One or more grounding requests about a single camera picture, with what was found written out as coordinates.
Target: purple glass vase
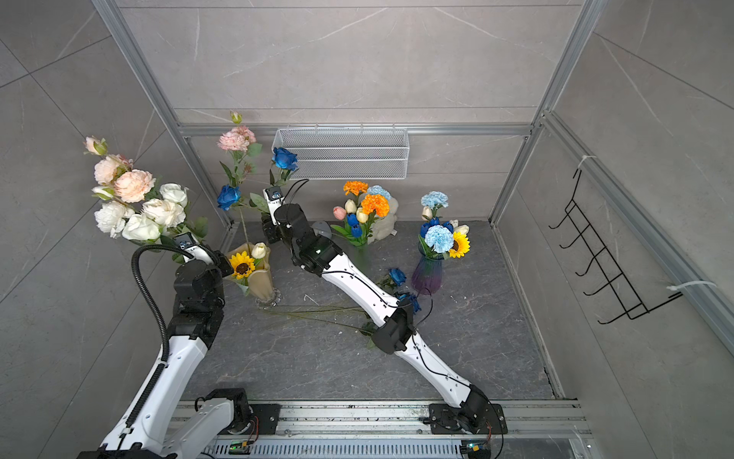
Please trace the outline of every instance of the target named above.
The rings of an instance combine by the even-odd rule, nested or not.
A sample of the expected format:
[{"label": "purple glass vase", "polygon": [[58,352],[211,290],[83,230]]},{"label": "purple glass vase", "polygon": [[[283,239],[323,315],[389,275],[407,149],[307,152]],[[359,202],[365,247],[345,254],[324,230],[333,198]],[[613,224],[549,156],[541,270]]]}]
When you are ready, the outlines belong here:
[{"label": "purple glass vase", "polygon": [[430,259],[421,254],[421,260],[413,271],[410,283],[418,294],[434,294],[441,288],[443,258]]}]

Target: white wire basket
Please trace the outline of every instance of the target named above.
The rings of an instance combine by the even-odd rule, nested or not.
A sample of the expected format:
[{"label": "white wire basket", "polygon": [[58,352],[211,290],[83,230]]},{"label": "white wire basket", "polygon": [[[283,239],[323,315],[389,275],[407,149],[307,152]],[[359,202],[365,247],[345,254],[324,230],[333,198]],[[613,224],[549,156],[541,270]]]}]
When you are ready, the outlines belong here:
[{"label": "white wire basket", "polygon": [[292,178],[405,178],[408,170],[407,129],[287,128],[278,129],[273,148],[298,155]]}]

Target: light blue carnation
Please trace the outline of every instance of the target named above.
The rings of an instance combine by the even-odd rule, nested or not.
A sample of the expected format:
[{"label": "light blue carnation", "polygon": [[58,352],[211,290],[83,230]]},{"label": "light blue carnation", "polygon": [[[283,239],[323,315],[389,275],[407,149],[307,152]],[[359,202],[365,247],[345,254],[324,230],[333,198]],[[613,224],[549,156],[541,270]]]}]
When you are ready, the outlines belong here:
[{"label": "light blue carnation", "polygon": [[428,206],[431,209],[438,206],[448,207],[448,196],[440,191],[431,191],[427,195],[421,198],[421,204]]},{"label": "light blue carnation", "polygon": [[436,253],[448,251],[454,246],[454,235],[445,226],[432,226],[426,232],[426,245],[431,247]]},{"label": "light blue carnation", "polygon": [[385,199],[390,200],[391,196],[390,193],[385,189],[382,188],[380,185],[372,185],[367,189],[368,195],[380,195],[385,196]]}]

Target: sunflower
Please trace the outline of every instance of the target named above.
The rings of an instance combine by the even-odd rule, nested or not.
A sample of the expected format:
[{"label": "sunflower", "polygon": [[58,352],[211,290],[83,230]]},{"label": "sunflower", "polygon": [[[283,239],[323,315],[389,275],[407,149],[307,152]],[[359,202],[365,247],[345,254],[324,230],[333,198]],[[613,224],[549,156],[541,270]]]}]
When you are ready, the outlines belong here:
[{"label": "sunflower", "polygon": [[247,255],[247,252],[232,255],[230,264],[234,268],[234,277],[237,280],[248,277],[255,270],[255,260]]},{"label": "sunflower", "polygon": [[466,234],[454,233],[454,246],[448,250],[448,255],[453,259],[463,257],[469,251],[469,239]]},{"label": "sunflower", "polygon": [[359,196],[360,193],[367,191],[368,185],[363,181],[348,181],[344,184],[344,195],[352,193],[354,196]]},{"label": "sunflower", "polygon": [[385,217],[390,211],[390,204],[385,196],[367,195],[362,201],[362,212],[370,215],[372,211],[377,212],[378,217]]}]

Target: orange marigold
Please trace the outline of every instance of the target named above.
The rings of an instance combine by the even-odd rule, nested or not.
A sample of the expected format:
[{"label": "orange marigold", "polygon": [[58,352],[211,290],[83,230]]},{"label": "orange marigold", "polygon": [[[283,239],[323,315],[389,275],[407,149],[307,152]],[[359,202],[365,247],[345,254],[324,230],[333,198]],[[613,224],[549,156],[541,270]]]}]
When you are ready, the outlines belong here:
[{"label": "orange marigold", "polygon": [[367,191],[369,185],[363,181],[348,181],[344,184],[344,195],[352,193],[354,196],[359,196],[360,193]]},{"label": "orange marigold", "polygon": [[367,195],[362,201],[362,212],[370,215],[372,211],[377,213],[378,217],[385,217],[390,211],[390,204],[385,196]]}]

